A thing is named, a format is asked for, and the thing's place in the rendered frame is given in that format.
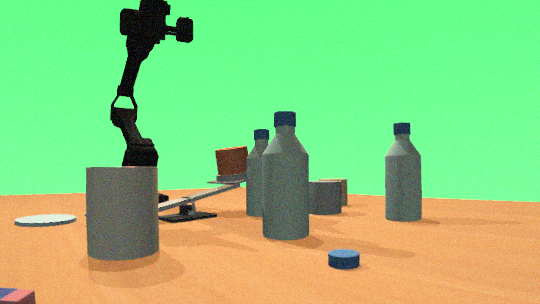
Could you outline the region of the grey bottle with dark blue cap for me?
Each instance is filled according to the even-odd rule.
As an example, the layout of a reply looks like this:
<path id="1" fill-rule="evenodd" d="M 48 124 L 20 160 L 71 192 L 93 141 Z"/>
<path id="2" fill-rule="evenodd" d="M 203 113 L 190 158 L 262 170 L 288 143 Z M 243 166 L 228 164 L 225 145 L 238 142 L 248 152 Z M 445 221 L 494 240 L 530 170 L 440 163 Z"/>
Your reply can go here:
<path id="1" fill-rule="evenodd" d="M 385 218 L 390 221 L 422 219 L 422 156 L 410 134 L 410 122 L 393 123 L 394 141 L 384 156 Z"/>
<path id="2" fill-rule="evenodd" d="M 274 112 L 275 136 L 262 154 L 263 236 L 309 235 L 309 154 L 295 135 L 296 112 Z"/>
<path id="3" fill-rule="evenodd" d="M 262 217 L 262 154 L 269 145 L 269 130 L 255 129 L 254 140 L 246 158 L 246 214 Z"/>

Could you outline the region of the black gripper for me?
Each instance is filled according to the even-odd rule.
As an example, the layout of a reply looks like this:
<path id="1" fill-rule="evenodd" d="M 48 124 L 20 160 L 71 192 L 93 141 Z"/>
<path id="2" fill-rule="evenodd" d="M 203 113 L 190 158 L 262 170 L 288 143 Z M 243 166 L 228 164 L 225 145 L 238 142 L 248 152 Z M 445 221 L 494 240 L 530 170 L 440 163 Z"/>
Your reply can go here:
<path id="1" fill-rule="evenodd" d="M 190 43 L 194 38 L 193 20 L 180 17 L 176 26 L 168 26 L 165 18 L 151 17 L 152 11 L 141 12 L 124 8 L 120 11 L 119 27 L 123 36 L 140 35 L 142 42 L 153 45 L 165 40 L 165 35 L 176 36 L 177 42 Z M 169 31 L 169 32 L 168 32 Z"/>

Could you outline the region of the blue short cylinder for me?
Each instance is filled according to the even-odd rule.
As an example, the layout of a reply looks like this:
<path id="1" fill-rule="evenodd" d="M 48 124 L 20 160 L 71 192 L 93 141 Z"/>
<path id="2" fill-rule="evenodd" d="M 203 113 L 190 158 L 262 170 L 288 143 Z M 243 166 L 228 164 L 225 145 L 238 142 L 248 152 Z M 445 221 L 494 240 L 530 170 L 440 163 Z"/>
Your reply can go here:
<path id="1" fill-rule="evenodd" d="M 338 270 L 358 268 L 360 254 L 352 249 L 332 250 L 328 253 L 328 265 Z"/>

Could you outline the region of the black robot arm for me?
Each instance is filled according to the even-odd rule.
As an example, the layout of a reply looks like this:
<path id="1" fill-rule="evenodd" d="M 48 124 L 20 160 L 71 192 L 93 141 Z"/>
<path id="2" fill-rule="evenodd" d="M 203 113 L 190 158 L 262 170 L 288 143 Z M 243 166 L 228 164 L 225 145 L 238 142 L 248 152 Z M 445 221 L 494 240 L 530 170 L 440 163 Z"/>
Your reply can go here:
<path id="1" fill-rule="evenodd" d="M 170 15 L 171 4 L 166 0 L 140 0 L 139 10 L 152 11 L 151 17 L 165 18 Z M 154 45 L 149 45 L 140 39 L 140 35 L 127 36 L 125 46 L 127 48 L 127 60 L 123 71 L 121 83 L 117 86 L 117 96 L 111 103 L 110 121 L 114 127 L 119 127 L 124 136 L 127 147 L 124 151 L 122 167 L 156 167 L 158 153 L 151 138 L 142 138 L 135 124 L 137 120 L 137 101 L 134 99 L 134 85 L 143 60 L 145 60 Z M 119 96 L 130 97 L 134 108 L 114 107 Z"/>

